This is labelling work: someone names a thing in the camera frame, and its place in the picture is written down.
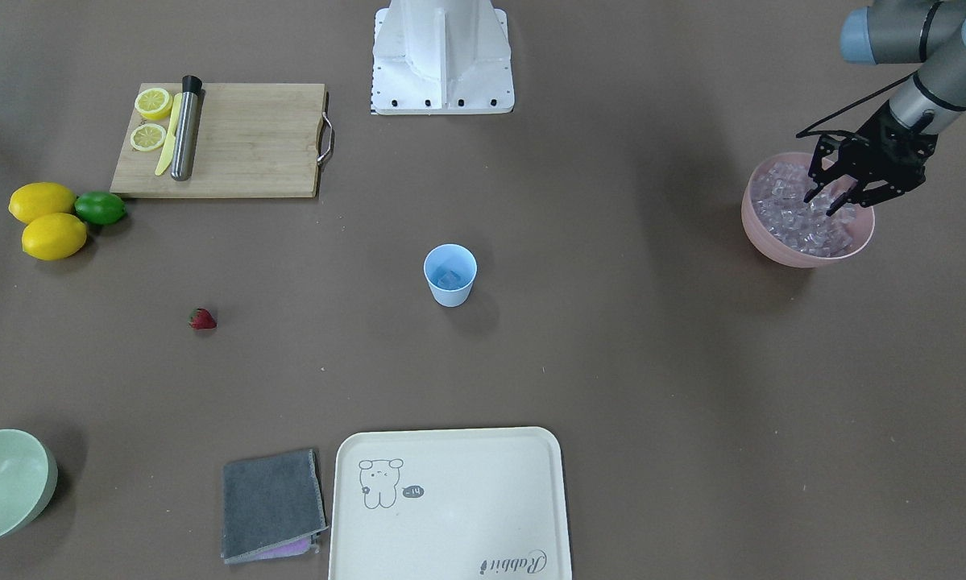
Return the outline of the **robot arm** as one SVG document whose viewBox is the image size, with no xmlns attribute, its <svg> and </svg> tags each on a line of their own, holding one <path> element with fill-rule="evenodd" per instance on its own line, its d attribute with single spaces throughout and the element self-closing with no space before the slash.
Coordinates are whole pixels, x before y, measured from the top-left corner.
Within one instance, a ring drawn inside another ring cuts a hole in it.
<svg viewBox="0 0 966 580">
<path fill-rule="evenodd" d="M 966 111 L 966 1 L 874 1 L 847 16 L 839 44 L 848 63 L 916 69 L 885 87 L 887 102 L 858 130 L 814 122 L 800 132 L 818 139 L 804 201 L 853 180 L 828 213 L 848 203 L 869 208 L 924 183 L 940 133 Z"/>
</svg>

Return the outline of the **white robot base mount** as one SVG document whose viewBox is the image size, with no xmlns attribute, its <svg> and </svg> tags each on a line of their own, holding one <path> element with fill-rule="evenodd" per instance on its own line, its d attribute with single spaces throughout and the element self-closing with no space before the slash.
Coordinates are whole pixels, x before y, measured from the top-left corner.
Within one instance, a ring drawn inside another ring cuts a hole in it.
<svg viewBox="0 0 966 580">
<path fill-rule="evenodd" d="M 508 15 L 492 2 L 392 1 L 373 23 L 372 114 L 515 109 Z"/>
</svg>

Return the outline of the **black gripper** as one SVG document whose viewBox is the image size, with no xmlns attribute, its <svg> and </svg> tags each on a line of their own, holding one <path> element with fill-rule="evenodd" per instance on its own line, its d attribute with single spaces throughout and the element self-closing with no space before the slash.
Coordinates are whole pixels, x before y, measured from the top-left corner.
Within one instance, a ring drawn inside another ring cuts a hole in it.
<svg viewBox="0 0 966 580">
<path fill-rule="evenodd" d="M 935 153 L 937 136 L 926 129 L 935 120 L 936 109 L 916 111 L 907 125 L 884 104 L 853 135 L 819 135 L 808 166 L 813 183 L 804 202 L 836 181 L 848 181 L 826 209 L 832 217 L 844 206 L 872 208 L 891 201 L 894 194 L 906 194 L 926 180 L 926 162 Z"/>
</svg>

